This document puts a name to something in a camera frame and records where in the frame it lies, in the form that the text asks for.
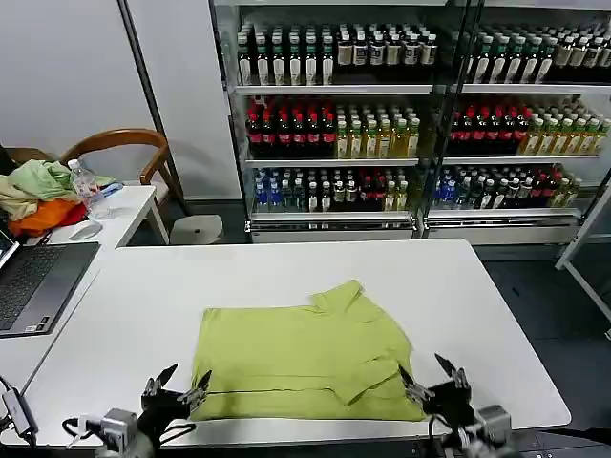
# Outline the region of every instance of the plastic water bottle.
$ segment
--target plastic water bottle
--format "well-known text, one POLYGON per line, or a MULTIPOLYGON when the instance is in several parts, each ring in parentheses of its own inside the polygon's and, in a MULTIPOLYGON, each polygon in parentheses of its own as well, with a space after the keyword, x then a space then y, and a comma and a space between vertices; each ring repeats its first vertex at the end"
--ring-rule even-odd
POLYGON ((95 175, 80 165, 77 159, 68 161, 71 172, 71 183, 76 195, 83 201, 87 213, 92 219, 105 219, 108 217, 108 207, 104 196, 95 183, 95 175))

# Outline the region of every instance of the green cloth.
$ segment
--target green cloth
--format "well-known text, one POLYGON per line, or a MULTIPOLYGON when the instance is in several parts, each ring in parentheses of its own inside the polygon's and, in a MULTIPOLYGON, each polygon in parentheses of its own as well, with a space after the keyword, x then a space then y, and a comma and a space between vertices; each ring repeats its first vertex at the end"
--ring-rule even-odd
MULTIPOLYGON (((114 182, 112 178, 96 177, 99 186, 114 182)), ((31 159, 9 175, 9 184, 40 200, 77 200, 70 183, 70 169, 59 162, 31 159)))
POLYGON ((420 421, 398 372, 411 346, 396 322, 349 281, 312 305, 209 308, 192 383, 212 369, 193 420, 285 417, 420 421))

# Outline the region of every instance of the refrigerated display shelf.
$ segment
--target refrigerated display shelf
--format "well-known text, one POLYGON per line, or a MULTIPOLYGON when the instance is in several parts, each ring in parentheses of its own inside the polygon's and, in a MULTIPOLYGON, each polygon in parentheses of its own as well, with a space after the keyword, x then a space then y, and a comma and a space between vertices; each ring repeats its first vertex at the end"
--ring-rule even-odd
POLYGON ((465 84, 464 94, 611 94, 611 86, 591 84, 465 84))
POLYGON ((405 159, 247 159, 251 169, 322 168, 322 167, 411 167, 418 163, 417 157, 405 159))
POLYGON ((238 95, 430 94, 432 84, 352 84, 328 86, 236 86, 238 95))
POLYGON ((326 212, 326 213, 253 213, 253 222, 364 222, 364 221, 407 221, 412 222, 410 212, 326 212))
POLYGON ((483 219, 579 219, 577 208, 515 208, 495 210, 437 210, 431 209, 429 220, 479 221, 483 219))
POLYGON ((561 164, 565 161, 599 159, 600 156, 448 156, 444 165, 492 164, 561 164))

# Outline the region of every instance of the shelf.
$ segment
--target shelf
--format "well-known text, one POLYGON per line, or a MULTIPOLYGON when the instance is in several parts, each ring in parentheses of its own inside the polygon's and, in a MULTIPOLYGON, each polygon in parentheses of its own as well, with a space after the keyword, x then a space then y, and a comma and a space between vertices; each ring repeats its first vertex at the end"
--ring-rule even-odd
POLYGON ((429 220, 480 220, 480 219, 578 219, 577 208, 516 208, 497 210, 435 210, 429 212, 429 220))
POLYGON ((465 84, 464 94, 611 94, 611 86, 588 84, 465 84))
POLYGON ((275 167, 411 167, 417 163, 417 157, 409 159, 247 159, 246 167, 251 169, 275 167))
POLYGON ((253 213, 253 222, 289 223, 289 222, 365 222, 365 221, 408 221, 410 212, 327 212, 327 213, 253 213))
POLYGON ((236 86, 239 95, 429 94, 432 84, 353 84, 329 86, 236 86))
POLYGON ((444 157, 444 165, 463 164, 561 164, 569 160, 599 159, 600 156, 468 156, 444 157))
POLYGON ((220 6, 250 6, 250 7, 275 7, 275 6, 301 6, 301 5, 339 5, 352 7, 356 5, 388 5, 403 7, 442 7, 447 0, 215 0, 215 5, 220 6))

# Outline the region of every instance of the orange cloth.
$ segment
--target orange cloth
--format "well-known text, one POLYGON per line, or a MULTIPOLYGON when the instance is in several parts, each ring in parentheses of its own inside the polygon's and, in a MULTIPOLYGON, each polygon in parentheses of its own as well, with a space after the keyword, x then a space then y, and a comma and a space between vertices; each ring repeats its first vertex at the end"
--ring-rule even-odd
POLYGON ((18 221, 9 221, 9 230, 14 236, 27 234, 31 237, 40 237, 45 231, 55 227, 78 202, 57 198, 50 202, 38 201, 38 210, 33 215, 29 215, 18 221))

